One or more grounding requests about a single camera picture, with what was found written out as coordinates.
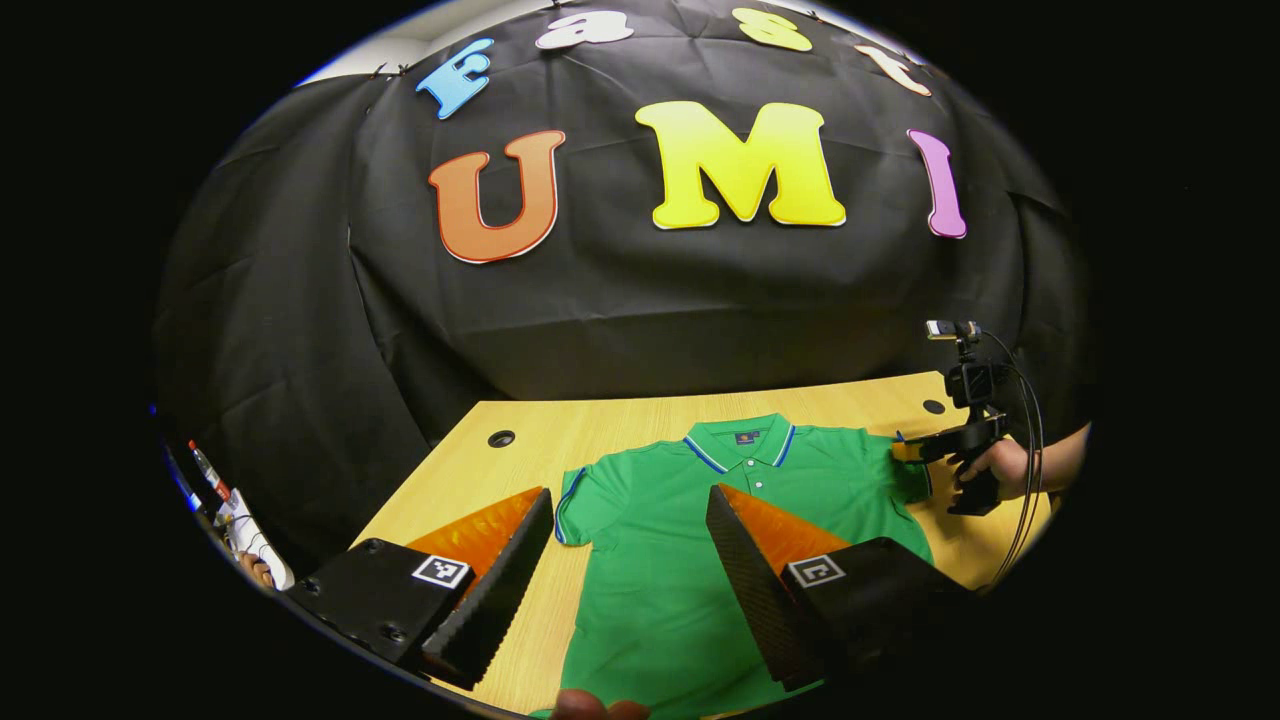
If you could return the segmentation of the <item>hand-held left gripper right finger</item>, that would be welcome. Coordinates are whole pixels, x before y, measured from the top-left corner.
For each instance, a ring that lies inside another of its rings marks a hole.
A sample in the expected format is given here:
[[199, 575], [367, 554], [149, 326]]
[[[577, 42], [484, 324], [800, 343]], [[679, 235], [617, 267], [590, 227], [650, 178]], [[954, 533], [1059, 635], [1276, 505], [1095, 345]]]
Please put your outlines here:
[[840, 539], [724, 483], [710, 488], [705, 524], [771, 678], [788, 691], [895, 669], [978, 601], [895, 539]]

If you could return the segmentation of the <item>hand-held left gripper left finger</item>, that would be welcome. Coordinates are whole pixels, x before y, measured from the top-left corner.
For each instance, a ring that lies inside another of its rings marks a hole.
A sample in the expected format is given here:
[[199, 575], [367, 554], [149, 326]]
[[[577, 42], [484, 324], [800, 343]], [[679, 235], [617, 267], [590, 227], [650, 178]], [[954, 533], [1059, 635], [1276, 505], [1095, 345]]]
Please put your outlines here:
[[285, 597], [371, 655], [471, 691], [497, 656], [552, 530], [550, 491], [535, 486], [408, 544], [367, 538]]

